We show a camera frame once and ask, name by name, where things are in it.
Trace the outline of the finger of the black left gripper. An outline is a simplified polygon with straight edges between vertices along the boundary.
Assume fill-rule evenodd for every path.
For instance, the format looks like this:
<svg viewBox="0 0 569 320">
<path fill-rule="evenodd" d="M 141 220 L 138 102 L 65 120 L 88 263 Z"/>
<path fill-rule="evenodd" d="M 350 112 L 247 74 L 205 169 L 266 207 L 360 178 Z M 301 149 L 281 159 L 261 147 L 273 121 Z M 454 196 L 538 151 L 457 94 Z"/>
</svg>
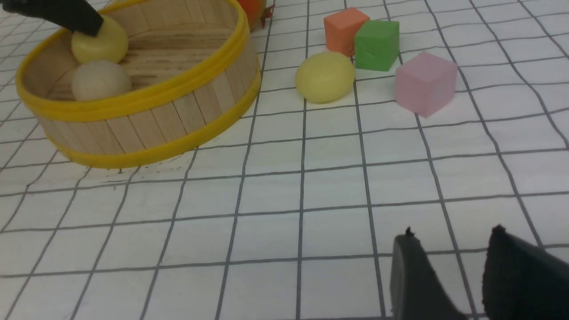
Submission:
<svg viewBox="0 0 569 320">
<path fill-rule="evenodd" d="M 96 37 L 104 22 L 87 0 L 2 0 L 8 13 L 39 18 L 69 31 Z"/>
</svg>

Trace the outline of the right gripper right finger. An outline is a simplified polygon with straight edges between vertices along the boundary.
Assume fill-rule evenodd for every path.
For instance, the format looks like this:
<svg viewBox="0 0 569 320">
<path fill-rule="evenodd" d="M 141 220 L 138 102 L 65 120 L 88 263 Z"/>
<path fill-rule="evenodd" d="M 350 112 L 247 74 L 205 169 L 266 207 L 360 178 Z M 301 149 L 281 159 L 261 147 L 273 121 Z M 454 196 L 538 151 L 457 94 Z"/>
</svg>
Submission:
<svg viewBox="0 0 569 320">
<path fill-rule="evenodd" d="M 563 260 L 506 231 L 492 229 L 482 305 L 490 320 L 566 320 L 569 270 Z"/>
</svg>

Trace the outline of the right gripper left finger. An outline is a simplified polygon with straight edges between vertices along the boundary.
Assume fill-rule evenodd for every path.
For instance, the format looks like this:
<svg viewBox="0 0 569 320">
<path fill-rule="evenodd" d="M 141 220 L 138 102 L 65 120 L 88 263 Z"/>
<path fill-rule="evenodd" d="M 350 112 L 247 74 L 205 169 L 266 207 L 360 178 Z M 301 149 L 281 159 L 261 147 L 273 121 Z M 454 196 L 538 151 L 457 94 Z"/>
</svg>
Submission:
<svg viewBox="0 0 569 320">
<path fill-rule="evenodd" d="M 467 319 L 447 295 L 410 228 L 394 237 L 390 297 L 395 320 Z"/>
</svg>

